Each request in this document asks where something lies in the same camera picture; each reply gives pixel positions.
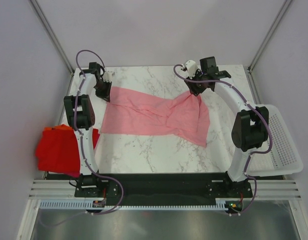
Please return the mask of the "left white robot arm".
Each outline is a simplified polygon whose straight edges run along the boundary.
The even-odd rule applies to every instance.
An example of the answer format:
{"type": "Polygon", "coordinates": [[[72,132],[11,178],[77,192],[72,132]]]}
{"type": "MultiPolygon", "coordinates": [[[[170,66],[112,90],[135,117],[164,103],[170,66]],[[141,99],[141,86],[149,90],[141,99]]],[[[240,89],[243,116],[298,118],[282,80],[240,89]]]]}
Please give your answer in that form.
{"type": "Polygon", "coordinates": [[[75,94],[64,97],[64,107],[68,125],[74,130],[79,151],[79,176],[76,178],[75,197],[103,198],[104,187],[99,177],[93,144],[95,113],[90,94],[110,102],[112,82],[110,73],[97,62],[89,63],[87,69],[79,73],[80,82],[75,94]]]}

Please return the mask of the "white plastic laundry basket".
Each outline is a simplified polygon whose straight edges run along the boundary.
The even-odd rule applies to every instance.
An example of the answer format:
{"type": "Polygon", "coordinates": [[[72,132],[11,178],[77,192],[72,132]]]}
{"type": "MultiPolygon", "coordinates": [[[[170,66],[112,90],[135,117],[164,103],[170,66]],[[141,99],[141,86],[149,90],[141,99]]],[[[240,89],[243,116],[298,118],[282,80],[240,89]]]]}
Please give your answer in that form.
{"type": "Polygon", "coordinates": [[[269,129],[272,135],[272,149],[267,154],[254,154],[247,173],[252,176],[269,177],[291,175],[303,170],[303,163],[294,141],[279,110],[270,104],[269,129]]]}

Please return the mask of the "red folded t shirt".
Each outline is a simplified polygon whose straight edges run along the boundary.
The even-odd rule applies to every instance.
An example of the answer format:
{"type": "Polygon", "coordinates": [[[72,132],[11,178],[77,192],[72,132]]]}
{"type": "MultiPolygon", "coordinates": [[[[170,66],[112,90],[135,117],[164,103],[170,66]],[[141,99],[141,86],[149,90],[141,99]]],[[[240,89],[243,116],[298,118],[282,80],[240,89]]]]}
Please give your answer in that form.
{"type": "Polygon", "coordinates": [[[69,157],[74,156],[70,153],[74,139],[74,130],[43,131],[35,152],[38,159],[38,170],[58,174],[74,170],[74,167],[66,166],[70,163],[69,157]]]}

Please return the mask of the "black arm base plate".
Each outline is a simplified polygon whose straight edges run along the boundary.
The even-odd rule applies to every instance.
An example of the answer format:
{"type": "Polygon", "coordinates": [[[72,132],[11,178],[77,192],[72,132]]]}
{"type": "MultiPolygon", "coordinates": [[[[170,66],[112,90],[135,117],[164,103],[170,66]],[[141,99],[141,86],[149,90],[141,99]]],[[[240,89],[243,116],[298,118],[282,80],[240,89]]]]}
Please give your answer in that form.
{"type": "Polygon", "coordinates": [[[232,182],[226,173],[110,173],[98,178],[48,174],[48,180],[73,180],[76,197],[105,198],[107,206],[194,207],[216,199],[253,196],[248,180],[232,182]]]}

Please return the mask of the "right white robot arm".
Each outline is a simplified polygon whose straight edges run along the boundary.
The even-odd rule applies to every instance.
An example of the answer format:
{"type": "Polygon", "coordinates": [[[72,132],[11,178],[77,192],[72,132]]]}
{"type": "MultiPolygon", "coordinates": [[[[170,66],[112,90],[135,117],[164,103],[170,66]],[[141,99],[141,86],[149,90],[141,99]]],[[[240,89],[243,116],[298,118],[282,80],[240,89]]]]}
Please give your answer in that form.
{"type": "Polygon", "coordinates": [[[188,74],[185,83],[191,94],[198,96],[211,89],[235,114],[231,131],[234,156],[223,181],[216,184],[216,190],[226,197],[237,197],[250,187],[247,170],[252,155],[260,154],[263,143],[271,140],[269,111],[264,106],[250,103],[234,85],[229,72],[219,70],[213,56],[201,59],[200,64],[188,60],[181,69],[188,74]]]}

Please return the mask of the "front aluminium frame rail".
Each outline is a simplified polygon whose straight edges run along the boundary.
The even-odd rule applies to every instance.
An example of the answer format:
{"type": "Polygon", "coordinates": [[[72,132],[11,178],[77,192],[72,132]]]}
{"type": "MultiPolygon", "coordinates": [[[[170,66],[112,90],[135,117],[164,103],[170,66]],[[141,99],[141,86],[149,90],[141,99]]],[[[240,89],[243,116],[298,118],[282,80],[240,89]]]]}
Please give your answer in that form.
{"type": "MultiPolygon", "coordinates": [[[[246,187],[226,192],[222,189],[223,182],[212,180],[200,184],[198,181],[176,182],[165,181],[159,183],[150,181],[128,181],[122,183],[123,190],[117,183],[105,181],[101,184],[104,187],[103,198],[119,198],[121,193],[124,196],[158,196],[176,195],[185,196],[207,196],[212,199],[251,199],[256,200],[298,200],[301,198],[296,182],[292,180],[249,180],[246,187]]],[[[35,180],[29,193],[30,199],[73,199],[75,187],[65,180],[35,180]]]]}

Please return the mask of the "orange folded t shirt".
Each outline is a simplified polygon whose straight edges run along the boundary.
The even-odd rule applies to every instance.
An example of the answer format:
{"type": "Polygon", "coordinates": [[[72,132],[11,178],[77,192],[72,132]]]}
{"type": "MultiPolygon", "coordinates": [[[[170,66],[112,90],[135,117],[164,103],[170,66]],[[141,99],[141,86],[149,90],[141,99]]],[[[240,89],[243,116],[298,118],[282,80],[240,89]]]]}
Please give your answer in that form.
{"type": "Polygon", "coordinates": [[[44,131],[51,131],[51,130],[64,130],[64,131],[72,131],[73,129],[65,124],[53,126],[53,127],[45,127],[44,131]]]}

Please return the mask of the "aluminium frame post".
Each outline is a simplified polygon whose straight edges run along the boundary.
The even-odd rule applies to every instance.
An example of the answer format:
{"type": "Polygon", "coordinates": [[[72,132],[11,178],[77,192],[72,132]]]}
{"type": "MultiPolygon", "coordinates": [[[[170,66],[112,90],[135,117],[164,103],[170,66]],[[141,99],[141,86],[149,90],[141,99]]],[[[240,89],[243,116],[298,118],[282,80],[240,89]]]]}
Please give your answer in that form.
{"type": "Polygon", "coordinates": [[[72,64],[69,61],[69,58],[67,57],[60,41],[58,40],[48,18],[46,17],[42,7],[40,6],[39,2],[37,0],[28,0],[30,6],[32,7],[33,11],[35,12],[37,18],[39,19],[42,27],[46,31],[49,39],[52,42],[52,45],[56,49],[59,57],[61,58],[62,62],[64,63],[67,71],[70,73],[70,75],[74,74],[74,68],[72,64]]]}
{"type": "Polygon", "coordinates": [[[266,32],[266,35],[264,39],[262,40],[259,48],[257,49],[251,63],[247,67],[247,71],[249,74],[251,74],[256,67],[257,63],[259,62],[263,52],[267,48],[268,44],[270,43],[271,39],[274,37],[275,32],[278,30],[283,18],[286,16],[288,10],[293,4],[293,0],[285,0],[280,7],[278,13],[276,14],[272,24],[270,25],[268,31],[266,32]]]}

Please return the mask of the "left aluminium frame post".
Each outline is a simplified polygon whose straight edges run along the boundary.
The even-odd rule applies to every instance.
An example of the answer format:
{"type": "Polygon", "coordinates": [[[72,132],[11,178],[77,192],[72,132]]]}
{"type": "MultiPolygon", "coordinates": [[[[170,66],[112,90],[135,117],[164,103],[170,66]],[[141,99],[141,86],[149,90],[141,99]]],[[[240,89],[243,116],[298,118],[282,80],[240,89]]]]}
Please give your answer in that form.
{"type": "Polygon", "coordinates": [[[46,17],[42,7],[40,6],[39,2],[37,0],[28,0],[30,6],[32,7],[33,11],[35,12],[37,18],[39,19],[42,27],[46,31],[49,39],[52,42],[52,45],[56,49],[59,57],[61,58],[62,62],[64,63],[67,71],[70,73],[70,75],[74,74],[74,68],[72,64],[69,61],[69,58],[67,57],[60,41],[58,40],[48,18],[46,17]]]}

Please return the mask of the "right aluminium frame post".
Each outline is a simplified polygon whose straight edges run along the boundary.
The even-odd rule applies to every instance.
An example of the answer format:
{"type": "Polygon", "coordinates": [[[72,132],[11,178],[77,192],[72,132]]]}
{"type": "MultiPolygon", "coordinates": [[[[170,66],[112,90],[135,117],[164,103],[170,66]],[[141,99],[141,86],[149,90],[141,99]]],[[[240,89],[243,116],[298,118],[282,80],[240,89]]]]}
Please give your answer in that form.
{"type": "Polygon", "coordinates": [[[288,10],[293,4],[293,0],[285,0],[280,7],[278,13],[276,14],[272,24],[270,25],[268,31],[266,32],[266,35],[264,39],[262,40],[259,48],[257,49],[251,63],[247,67],[247,71],[249,74],[251,74],[256,67],[257,63],[259,62],[263,52],[267,48],[268,44],[270,43],[271,39],[274,37],[275,32],[278,30],[283,18],[286,16],[288,10]]]}

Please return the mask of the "pink t shirt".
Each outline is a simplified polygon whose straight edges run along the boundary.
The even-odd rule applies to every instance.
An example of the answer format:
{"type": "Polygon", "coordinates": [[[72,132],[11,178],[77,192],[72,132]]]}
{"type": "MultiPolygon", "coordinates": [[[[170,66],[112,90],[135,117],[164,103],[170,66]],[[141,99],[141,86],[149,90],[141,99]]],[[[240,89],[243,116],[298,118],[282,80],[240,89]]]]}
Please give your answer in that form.
{"type": "Polygon", "coordinates": [[[186,91],[165,99],[131,89],[113,87],[101,132],[105,134],[175,135],[206,147],[209,110],[200,96],[186,91]]]}

